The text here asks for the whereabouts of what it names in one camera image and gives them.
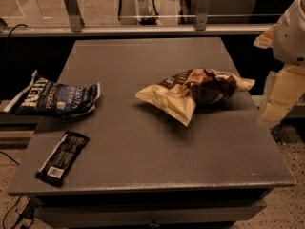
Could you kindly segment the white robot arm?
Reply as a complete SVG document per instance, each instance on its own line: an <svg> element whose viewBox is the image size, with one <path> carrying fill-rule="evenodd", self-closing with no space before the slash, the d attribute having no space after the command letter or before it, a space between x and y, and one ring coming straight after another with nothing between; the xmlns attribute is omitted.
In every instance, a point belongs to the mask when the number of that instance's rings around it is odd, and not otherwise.
<svg viewBox="0 0 305 229"><path fill-rule="evenodd" d="M294 65L305 64L305 0L294 0L277 23L260 34L254 46L272 49L275 59Z"/></svg>

